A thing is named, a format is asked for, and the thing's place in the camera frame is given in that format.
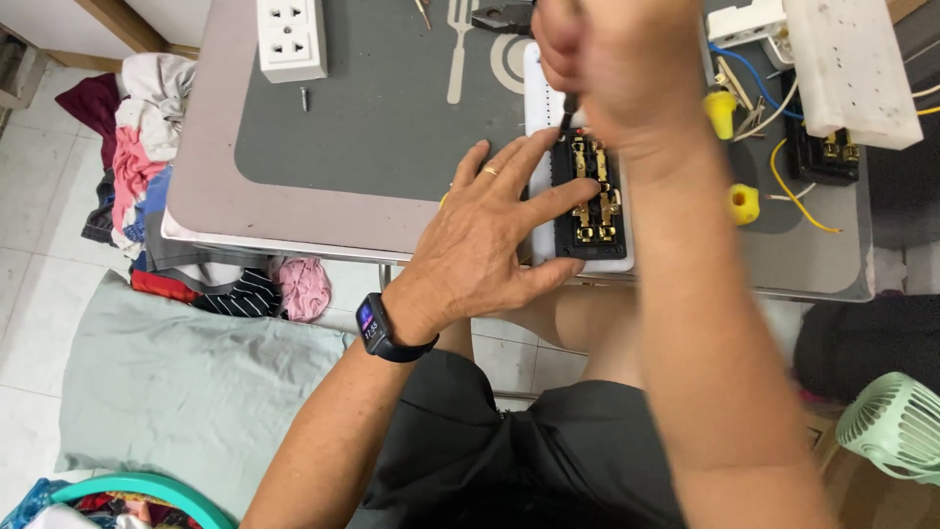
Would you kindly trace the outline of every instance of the screwdriver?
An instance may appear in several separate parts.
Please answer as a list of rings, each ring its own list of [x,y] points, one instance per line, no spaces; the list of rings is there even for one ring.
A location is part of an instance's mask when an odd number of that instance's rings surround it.
[[[566,93],[565,94],[565,104],[563,105],[565,109],[565,115],[561,118],[561,132],[560,134],[564,135],[565,131],[572,128],[572,116],[578,111],[579,106],[578,94],[576,93]]]

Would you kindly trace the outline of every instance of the wire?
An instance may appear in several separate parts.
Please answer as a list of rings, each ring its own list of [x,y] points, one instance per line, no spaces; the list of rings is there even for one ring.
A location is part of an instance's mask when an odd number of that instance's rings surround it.
[[[804,189],[803,191],[800,191],[800,192],[796,195],[796,198],[797,198],[797,199],[802,199],[803,197],[805,197],[805,196],[807,195],[808,192],[810,192],[810,191],[813,190],[813,187],[816,187],[816,183],[815,183],[815,182],[812,183],[812,184],[810,184],[809,186],[807,186],[807,188]],[[787,201],[790,200],[790,197],[788,197],[788,196],[786,196],[786,195],[764,195],[764,198],[767,199],[767,200],[787,200]]]
[[[839,228],[826,228],[825,226],[817,222],[816,219],[813,218],[813,216],[809,214],[809,211],[807,211],[807,208],[803,207],[803,204],[801,204],[800,201],[796,197],[793,196],[793,193],[790,191],[790,188],[787,187],[787,185],[783,183],[783,179],[780,178],[780,173],[777,172],[776,170],[776,154],[780,152],[780,148],[783,147],[784,143],[787,143],[786,138],[781,139],[780,143],[777,143],[776,147],[774,147],[774,151],[770,153],[770,170],[774,173],[774,177],[776,178],[777,183],[780,184],[780,187],[783,187],[783,190],[786,191],[787,196],[790,197],[790,200],[793,200],[793,203],[796,204],[796,207],[800,208],[800,211],[803,212],[803,215],[807,218],[807,220],[813,226],[819,228],[820,230],[823,230],[824,232],[830,232],[830,233],[841,232]]]
[[[927,88],[926,90],[924,90],[924,91],[922,91],[922,92],[918,92],[918,93],[914,94],[914,97],[924,97],[925,95],[931,95],[932,93],[934,93],[934,92],[936,92],[936,91],[940,91],[940,85],[937,85],[937,86],[935,86],[935,87],[933,87],[933,88]]]
[[[755,70],[755,68],[754,68],[753,66],[751,66],[751,63],[748,62],[748,60],[747,60],[746,58],[744,58],[744,57],[742,57],[742,56],[739,56],[738,54],[736,54],[736,53],[734,53],[734,52],[730,52],[730,51],[728,51],[728,50],[723,50],[723,49],[719,48],[718,46],[715,46],[714,44],[712,44],[712,43],[710,43],[710,42],[709,42],[708,47],[709,47],[710,50],[712,50],[713,52],[719,54],[720,56],[729,56],[729,57],[736,58],[736,59],[740,60],[740,61],[747,67],[747,69],[751,71],[751,75],[754,75],[754,79],[757,80],[757,82],[758,82],[758,87],[760,87],[760,93],[763,94],[764,99],[767,100],[767,103],[769,103],[770,106],[772,106],[774,109],[780,109],[780,108],[783,108],[783,107],[787,106],[786,103],[784,103],[783,106],[777,104],[777,102],[774,100],[774,98],[770,97],[770,93],[767,91],[767,87],[764,86],[763,80],[760,79],[760,74],[758,74],[758,71]],[[793,113],[793,112],[791,112],[790,110],[787,110],[786,108],[784,108],[784,110],[783,110],[783,115],[784,115],[784,116],[787,116],[788,118],[796,118],[796,119],[798,119],[798,120],[802,120],[802,119],[803,119],[803,116],[801,116],[801,115],[799,115],[799,114],[796,114],[796,113]]]
[[[783,100],[783,106],[786,106],[786,105],[790,104],[790,100],[793,99],[793,95],[796,94],[796,87],[799,86],[798,81],[799,81],[799,79],[793,79],[793,86],[790,88],[790,93],[787,94],[787,98]],[[777,117],[779,117],[780,114],[783,113],[783,106],[779,107],[779,108],[776,110],[776,112],[774,112],[774,114],[772,114],[771,117],[770,117],[767,121],[761,123],[760,125],[754,127],[753,129],[751,129],[751,130],[745,132],[744,134],[742,134],[742,135],[740,135],[740,136],[734,138],[733,141],[734,141],[734,142],[741,141],[742,139],[751,137],[751,136],[757,134],[758,132],[760,132],[761,130],[763,130],[763,128],[766,127],[767,125],[769,125],[771,121],[776,120]]]

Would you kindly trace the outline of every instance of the smartwatch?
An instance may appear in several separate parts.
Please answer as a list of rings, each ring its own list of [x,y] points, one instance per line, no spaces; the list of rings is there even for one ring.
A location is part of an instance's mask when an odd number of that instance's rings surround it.
[[[388,361],[397,363],[416,361],[434,349],[434,344],[440,338],[440,335],[437,335],[429,343],[418,346],[396,345],[392,328],[388,325],[388,317],[385,315],[382,295],[377,292],[366,296],[355,312],[355,319],[366,352]]]

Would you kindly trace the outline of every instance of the hand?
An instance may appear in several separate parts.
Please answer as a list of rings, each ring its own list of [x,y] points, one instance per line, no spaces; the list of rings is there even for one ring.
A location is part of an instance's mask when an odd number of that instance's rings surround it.
[[[382,295],[397,341],[424,344],[458,319],[521,307],[581,273],[580,259],[555,258],[523,269],[516,256],[533,228],[600,190],[596,181],[578,179],[519,200],[557,135],[553,128],[519,137],[484,170],[479,167],[490,149],[486,140],[463,158],[415,256]],[[406,326],[396,313],[409,314]]]
[[[696,0],[541,0],[532,20],[552,88],[581,94],[594,133],[644,157],[707,124]]]

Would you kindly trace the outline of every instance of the pile of clothes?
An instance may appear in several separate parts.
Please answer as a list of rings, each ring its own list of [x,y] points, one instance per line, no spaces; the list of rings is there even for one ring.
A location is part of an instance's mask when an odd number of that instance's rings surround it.
[[[41,478],[0,529],[202,529],[182,510],[147,494],[112,490],[53,504],[51,495],[69,485]]]
[[[267,255],[202,248],[164,235],[165,219],[173,223],[166,193],[195,76],[196,63],[188,58],[137,54],[124,59],[121,69],[127,97],[121,99],[118,79],[106,73],[84,79],[55,98],[102,135],[99,203],[89,213],[82,236],[120,248],[132,260],[135,290],[212,313],[285,313],[293,321],[309,322],[330,297],[319,260],[297,258],[272,265]]]

